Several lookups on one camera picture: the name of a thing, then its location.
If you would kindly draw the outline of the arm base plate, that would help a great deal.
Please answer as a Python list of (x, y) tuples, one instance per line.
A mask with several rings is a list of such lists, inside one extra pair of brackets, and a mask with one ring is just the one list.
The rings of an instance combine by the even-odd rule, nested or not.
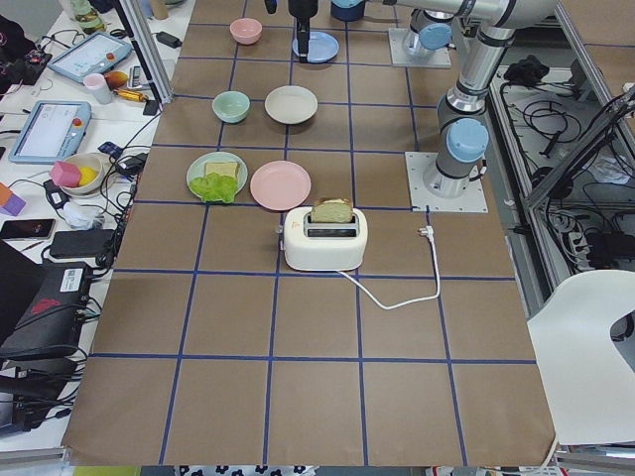
[(466, 178), (447, 178), (437, 169), (437, 155), (405, 153), (411, 208), (429, 212), (487, 213), (477, 167), (473, 167)]
[(428, 25), (419, 33), (391, 28), (388, 32), (392, 65), (425, 68), (450, 68), (448, 25)]

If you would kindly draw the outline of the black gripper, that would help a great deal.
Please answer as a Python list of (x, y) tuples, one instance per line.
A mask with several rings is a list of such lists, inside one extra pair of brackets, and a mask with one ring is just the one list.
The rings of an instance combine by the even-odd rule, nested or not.
[(309, 62), (311, 38), (310, 18), (318, 12), (318, 0), (289, 0), (289, 13), (296, 20), (296, 40), (300, 63)]

